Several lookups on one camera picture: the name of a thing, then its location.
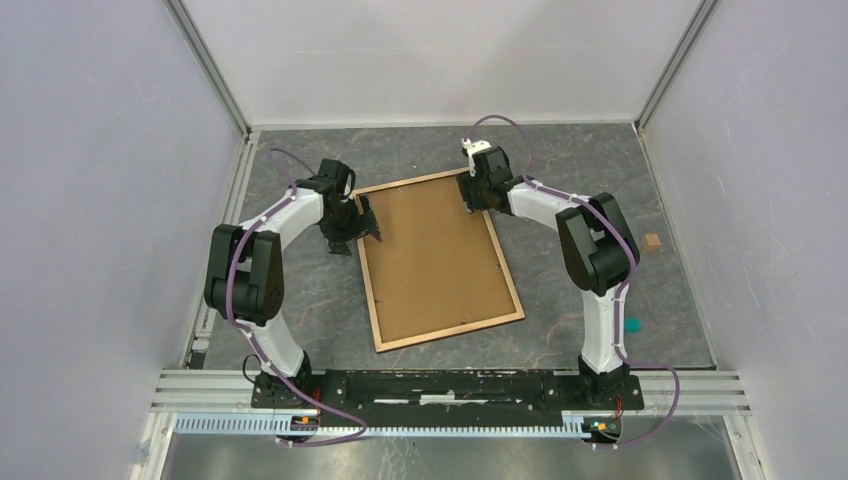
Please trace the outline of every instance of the metal frame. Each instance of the metal frame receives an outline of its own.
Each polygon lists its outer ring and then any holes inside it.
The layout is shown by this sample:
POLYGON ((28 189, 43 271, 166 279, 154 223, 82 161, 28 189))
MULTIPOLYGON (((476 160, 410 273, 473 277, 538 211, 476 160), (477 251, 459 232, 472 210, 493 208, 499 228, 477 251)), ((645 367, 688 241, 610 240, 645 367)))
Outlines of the metal frame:
MULTIPOLYGON (((625 411, 628 416, 663 415, 671 405, 674 380, 665 371, 633 371, 642 384, 645 409, 625 411)), ((575 375, 572 370, 557 372, 575 375)), ((678 416, 748 416, 751 410, 739 375, 732 371, 683 370, 679 372, 681 397, 678 416)), ((253 386, 237 370, 163 370, 153 396, 153 413, 277 413, 315 415, 307 409, 256 409, 250 407, 253 386)), ((570 411, 570 415, 602 416, 612 411, 570 411)))
POLYGON ((648 101, 645 102, 645 106, 642 107, 642 111, 639 113, 639 116, 636 117, 634 125, 637 130, 645 128, 645 126, 648 125, 648 122, 651 121, 651 117, 657 110, 657 106, 665 95, 665 92, 668 90, 669 85, 671 85, 671 82, 674 80, 674 77, 677 76, 680 66, 689 55, 692 45, 701 34, 701 30, 703 30, 704 25, 707 23, 707 20, 709 20, 716 4, 718 4, 718 1, 719 0, 701 0, 701 3, 695 10, 695 14, 692 16, 692 19, 689 20, 689 25, 683 32, 683 36, 680 37, 680 41, 677 42, 677 47, 675 47, 674 52, 671 54, 671 58, 668 60, 665 69, 663 69, 663 72, 660 74, 660 78, 657 80, 656 85, 654 85, 654 89, 648 96, 648 101))
MULTIPOLYGON (((556 372, 574 375, 573 371, 556 372)), ((664 371, 634 372, 642 385, 646 408, 625 411, 626 416, 662 416, 673 398, 674 380, 664 371)), ((743 480, 767 478, 755 447, 756 431, 739 375, 733 371, 681 371, 681 398, 675 416, 719 416, 725 421, 733 454, 743 480)), ((142 440, 144 451, 133 468, 132 480, 160 478, 174 433, 227 435, 288 435, 301 433, 295 417, 315 417, 303 409, 255 409, 250 407, 253 386, 242 373, 231 370, 164 370, 153 398, 142 440)), ((613 412, 564 411, 563 427, 547 428, 426 428, 373 429, 377 437, 521 437, 583 438, 578 427, 584 416, 608 416, 613 412)), ((319 429, 317 434, 337 436, 354 429, 319 429)))
POLYGON ((230 120, 233 121, 233 124, 243 136, 249 135, 251 130, 250 124, 247 123, 247 119, 245 119, 244 114, 241 112, 233 93, 224 80, 224 76, 221 75, 221 71, 218 69, 215 59, 212 58, 209 47, 203 41, 203 37, 200 35, 197 25, 194 24, 194 20, 192 20, 185 3, 183 3, 183 0, 165 0, 165 4, 171 11, 180 31, 183 32, 183 36, 185 36, 189 47, 191 47, 192 52, 197 57, 197 61, 200 62, 200 67, 212 84, 212 88, 215 89, 218 98, 223 102, 224 108, 230 116, 230 120))
POLYGON ((177 423, 177 414, 151 413, 141 437, 138 462, 133 465, 130 480, 156 480, 162 477, 168 448, 177 423))
POLYGON ((733 455, 742 480, 765 480, 768 478, 763 468, 763 461, 756 448, 753 432, 753 417, 724 417, 724 424, 730 436, 730 444, 733 447, 733 455))
MULTIPOLYGON (((253 132, 247 138, 233 169, 233 181, 227 189, 227 201, 221 213, 221 223, 238 223, 241 209, 244 205, 244 196, 247 192, 247 183, 250 180, 250 172, 253 169, 253 159, 256 156, 257 142, 260 132, 253 132)), ((206 267, 199 278, 205 278, 206 267)), ((194 329, 188 335, 183 347, 182 366, 201 368, 206 350, 209 348, 209 338, 212 336, 212 327, 218 315, 214 309, 209 308, 203 301, 201 284, 194 305, 194 329)))

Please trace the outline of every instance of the gray floor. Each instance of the gray floor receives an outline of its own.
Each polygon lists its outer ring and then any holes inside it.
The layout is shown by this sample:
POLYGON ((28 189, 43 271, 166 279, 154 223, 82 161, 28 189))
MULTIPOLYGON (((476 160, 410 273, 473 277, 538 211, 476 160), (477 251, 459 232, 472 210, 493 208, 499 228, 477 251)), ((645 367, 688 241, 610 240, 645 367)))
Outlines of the gray floor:
MULTIPOLYGON (((624 439, 656 420, 625 417, 624 439)), ((162 478, 191 479, 740 479, 721 417, 675 418, 657 437, 615 452, 579 440, 370 438, 289 449, 269 437, 176 435, 162 478)))
MULTIPOLYGON (((643 254, 627 297, 626 315, 642 322, 642 331, 626 336, 629 356, 678 367, 711 366, 657 190, 630 125, 539 125, 527 130, 537 159, 531 175, 569 192, 612 193, 635 236, 655 232, 663 242, 661 252, 643 254)), ((267 158, 273 146, 296 152, 315 168, 325 157, 342 160, 356 171, 357 186, 370 186, 462 167, 459 138, 466 131, 428 127, 263 132, 242 219, 255 216, 286 190, 286 180, 267 158)), ((509 127, 481 127, 476 137, 503 146, 515 172, 524 167, 526 150, 509 127)), ((281 161, 297 176, 306 176, 293 162, 281 161)), ((313 367, 576 368, 583 343, 581 297, 565 272, 556 232, 497 213, 492 218, 526 318, 382 354, 374 351, 356 253, 328 255, 317 228, 304 232, 283 255, 283 314, 313 367)), ((244 338, 218 319, 204 368, 237 369, 250 353, 244 338)))

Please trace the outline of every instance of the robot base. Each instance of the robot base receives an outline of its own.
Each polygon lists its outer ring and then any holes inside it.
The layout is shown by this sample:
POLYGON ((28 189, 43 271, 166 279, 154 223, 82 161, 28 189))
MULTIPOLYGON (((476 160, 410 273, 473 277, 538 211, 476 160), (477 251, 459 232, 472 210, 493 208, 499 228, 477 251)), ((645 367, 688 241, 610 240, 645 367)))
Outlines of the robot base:
MULTIPOLYGON (((260 377, 252 407, 306 406, 279 379, 269 377, 270 383, 263 383, 260 377)), ((616 396, 625 410, 645 408, 639 379, 626 366, 606 375, 554 370, 327 370, 306 378, 297 380, 301 390, 371 427, 561 426, 563 411, 614 411, 616 396)), ((322 415, 321 425, 355 426, 335 415, 322 415)))

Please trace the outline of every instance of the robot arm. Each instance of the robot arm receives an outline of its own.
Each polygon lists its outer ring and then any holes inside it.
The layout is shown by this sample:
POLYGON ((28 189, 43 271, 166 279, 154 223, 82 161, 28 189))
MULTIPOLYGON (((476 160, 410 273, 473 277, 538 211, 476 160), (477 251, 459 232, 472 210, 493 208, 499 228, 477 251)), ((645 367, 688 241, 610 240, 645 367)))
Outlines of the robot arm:
MULTIPOLYGON (((318 224, 330 253, 350 255, 346 242, 374 235, 380 231, 367 196, 360 196, 363 212, 350 199, 355 174, 337 160, 324 159, 318 174, 297 182, 297 191, 289 189, 273 206, 240 225, 220 225, 212 234, 204 298, 206 303, 225 313, 227 275, 235 248, 249 227, 261 225, 247 240, 239 262, 248 270, 238 270, 233 284, 233 312, 240 330, 251 343, 256 343, 287 376, 295 377, 306 355, 294 341, 282 316, 285 293, 282 252, 310 225, 318 224), (282 202, 285 208, 268 216, 282 202)), ((270 365, 262 364, 268 374, 270 365)))
MULTIPOLYGON (((501 147, 480 141, 463 142, 463 149, 469 159, 469 172, 460 175, 457 182, 469 211, 495 209, 539 222, 559 233, 566 270, 583 295, 585 338, 581 372, 596 377, 617 371, 626 375, 627 366, 615 352, 613 315, 616 287, 629 271, 620 245, 580 203, 540 191, 541 184, 536 181, 528 184, 522 177, 513 176, 509 157, 501 147)), ((567 196, 600 211, 622 234, 639 261, 633 235, 612 195, 567 196)), ((620 292, 618 301, 623 303, 626 291, 627 288, 620 292)), ((623 315, 617 321, 623 322, 623 315)), ((623 344, 619 348, 624 354, 623 344)))

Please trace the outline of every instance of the purple cable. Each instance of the purple cable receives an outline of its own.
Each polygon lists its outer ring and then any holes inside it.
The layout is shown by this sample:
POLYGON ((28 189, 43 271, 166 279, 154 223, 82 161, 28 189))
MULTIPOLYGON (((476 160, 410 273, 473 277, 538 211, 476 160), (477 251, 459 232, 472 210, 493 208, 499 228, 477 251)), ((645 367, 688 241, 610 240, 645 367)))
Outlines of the purple cable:
POLYGON ((624 290, 627 288, 627 286, 630 285, 630 282, 633 280, 633 276, 636 273, 636 257, 633 256, 633 251, 630 249, 630 246, 627 245, 627 241, 624 240, 624 237, 621 235, 621 233, 619 233, 618 230, 609 222, 609 220, 607 220, 606 217, 604 217, 601 214, 601 212, 599 212, 589 202, 587 202, 587 201, 583 200, 582 198, 577 197, 575 195, 569 195, 565 192, 561 192, 559 190, 556 190, 556 189, 553 189, 553 188, 550 188, 550 187, 546 187, 546 186, 542 185, 541 183, 534 182, 533 180, 531 180, 527 176, 527 171, 530 169, 530 165, 533 163, 533 150, 532 150, 531 143, 530 143, 530 137, 527 135, 527 132, 525 132, 524 129, 521 128, 521 126, 518 123, 514 122, 513 120, 511 120, 507 117, 504 117, 503 115, 486 115, 485 117, 481 118, 480 120, 477 120, 477 122, 474 123, 474 125, 468 131, 468 134, 466 135, 464 140, 469 140, 471 138, 471 135, 477 129, 477 127, 481 123, 483 123, 483 122, 485 122, 486 120, 489 120, 489 119, 498 119, 498 120, 503 120, 503 121, 509 123, 510 125, 515 127, 516 130, 518 130, 518 133, 521 134, 521 138, 524 139, 524 143, 527 146, 527 152, 529 154, 529 159, 527 161, 527 165, 524 167, 524 170, 521 172, 521 178, 524 180, 524 183, 531 186, 534 190, 538 190, 538 191, 541 191, 543 193, 547 193, 548 195, 553 195, 555 197, 562 198, 563 200, 568 200, 570 202, 574 202, 574 203, 580 205, 581 207, 586 208, 586 210, 588 210, 589 213, 591 213, 595 218, 598 219, 598 221, 601 222, 601 224, 613 236, 613 238, 615 238, 616 242, 618 242, 618 244, 621 246, 622 250, 624 250, 624 254, 627 256, 627 263, 630 266, 630 270, 627 272, 627 277, 624 279, 624 281, 622 281, 619 284, 619 286, 615 289, 615 295, 613 296, 613 321, 615 322, 615 324, 613 325, 613 342, 614 342, 615 354, 618 355, 618 358, 621 359, 621 361, 623 363, 625 363, 625 364, 627 364, 627 365, 629 365, 633 368, 637 368, 637 369, 638 368, 645 368, 645 369, 662 368, 664 370, 668 370, 671 373, 671 376, 674 377, 674 400, 672 400, 672 402, 671 402, 671 407, 668 410, 668 414, 666 414, 666 416, 662 419, 660 424, 657 425, 656 428, 654 428, 650 432, 648 432, 648 433, 646 433, 646 434, 644 434, 640 437, 636 437, 634 439, 627 440, 626 442, 621 442, 621 443, 618 443, 618 444, 615 444, 615 445, 604 445, 604 444, 595 444, 595 445, 597 445, 597 446, 599 446, 603 449, 614 450, 614 449, 618 449, 618 448, 621 448, 621 447, 627 447, 627 446, 630 446, 630 445, 636 445, 636 444, 642 443, 643 441, 648 440, 648 439, 654 437, 655 435, 657 435, 658 433, 660 433, 668 425, 668 423, 671 421, 671 417, 674 415, 675 410, 677 410, 677 404, 680 401, 680 376, 677 374, 677 370, 675 370, 674 367, 672 367, 671 365, 666 365, 666 364, 662 364, 662 363, 631 362, 626 356, 624 356, 624 353, 621 351, 621 347, 619 346, 620 343, 621 343, 621 321, 622 321, 622 316, 624 315, 624 312, 621 311, 621 298, 620 297, 621 297, 621 294, 624 292, 624 290))
POLYGON ((293 153, 289 152, 288 150, 283 150, 283 149, 282 149, 282 148, 280 148, 280 147, 273 147, 273 148, 269 148, 269 149, 268 149, 268 158, 269 158, 269 159, 270 159, 270 160, 274 163, 274 166, 275 166, 275 167, 277 167, 277 170, 279 170, 279 171, 280 171, 280 173, 282 173, 283 175, 286 175, 286 173, 285 173, 285 169, 284 169, 284 168, 281 168, 281 167, 280 167, 280 164, 278 164, 278 163, 277 163, 277 161, 276 161, 276 160, 274 160, 274 156, 273 156, 273 155, 271 155, 271 152, 277 152, 277 153, 282 153, 283 155, 288 155, 288 156, 289 156, 289 158, 293 158, 293 159, 294 159, 294 161, 296 161, 297 163, 299 163, 299 164, 303 165, 303 168, 305 168, 305 169, 306 169, 306 171, 308 171, 310 175, 312 175, 313 177, 315 176, 315 170, 313 170, 313 169, 312 169, 312 167, 310 167, 309 165, 307 165, 307 164, 306 164, 306 162, 304 162, 302 158, 300 158, 300 157, 298 157, 297 155, 295 155, 295 154, 293 154, 293 153))
MULTIPOLYGON (((312 169, 310 169, 302 160, 300 160, 295 155, 293 155, 289 152, 286 152, 285 150, 279 149, 279 148, 273 148, 271 150, 285 153, 286 155, 294 158, 295 160, 300 162, 301 165, 306 167, 306 169, 309 170, 312 173, 312 175, 315 175, 315 172, 313 172, 312 169)), ((253 234, 253 232, 256 231, 256 229, 258 229, 264 223, 263 218, 267 219, 267 218, 273 217, 280 210, 282 210, 283 208, 285 208, 286 206, 291 204, 294 201, 294 199, 296 198, 296 195, 297 195, 297 183, 294 181, 294 177, 291 176, 291 174, 288 172, 288 170, 285 169, 285 167, 283 167, 282 165, 280 165, 279 163, 274 161, 274 159, 270 155, 269 155, 269 158, 271 158, 271 161, 274 163, 274 165, 277 167, 277 169, 280 171, 280 173, 282 173, 283 176, 285 176, 286 178, 289 179, 289 186, 291 187, 291 193, 289 194, 289 196, 285 197, 282 202, 275 205, 273 208, 268 210, 264 215, 262 215, 262 217, 260 217, 258 220, 253 222, 253 225, 248 227, 247 231, 244 232, 244 235, 242 235, 241 240, 239 240, 238 245, 236 245, 236 251, 233 254, 233 260, 232 260, 232 262, 230 262, 230 271, 227 274, 227 291, 226 291, 225 302, 224 302, 226 304, 227 321, 229 321, 232 326, 236 327, 242 333, 245 333, 245 334, 250 333, 250 328, 236 322, 236 317, 235 317, 235 314, 233 313, 233 284, 235 283, 236 268, 238 267, 239 258, 241 258, 241 253, 244 251, 244 247, 247 244, 247 239, 250 237, 251 234, 253 234)), ((321 440, 321 441, 317 441, 317 442, 308 442, 308 443, 289 442, 290 447, 324 447, 324 446, 328 446, 328 445, 335 445, 335 444, 338 444, 338 443, 349 442, 351 440, 354 440, 356 438, 361 437, 365 433, 365 431, 368 429, 368 425, 365 423, 364 420, 362 420, 361 418, 359 418, 355 415, 351 415, 349 413, 346 413, 346 412, 343 412, 341 410, 330 407, 329 405, 325 405, 325 404, 319 402, 318 400, 315 400, 314 398, 310 397, 309 395, 303 393, 299 388, 297 388, 286 377, 286 375, 276 365, 274 365, 273 362, 271 362, 271 360, 268 358, 268 355, 265 353, 264 350, 262 350, 262 346, 259 345, 259 343, 256 341, 256 337, 254 335, 247 335, 247 338, 248 338, 248 342, 250 343, 250 346, 253 347, 253 351, 256 352, 256 356, 259 357, 259 361, 262 362, 263 364, 267 363, 270 366, 271 370, 274 372, 274 375, 276 375, 280 380, 282 380, 283 384, 285 384, 285 386, 289 390, 291 390, 295 395, 297 395, 298 397, 300 397, 302 400, 306 401, 307 403, 310 403, 311 405, 315 406, 316 408, 323 409, 323 410, 326 410, 326 411, 328 411, 328 412, 330 412, 334 415, 337 415, 339 417, 346 418, 346 419, 348 419, 352 422, 359 424, 362 427, 361 429, 359 429, 358 431, 356 431, 354 433, 351 433, 350 435, 345 435, 345 436, 338 437, 338 438, 331 438, 331 439, 328 439, 328 440, 321 440)))

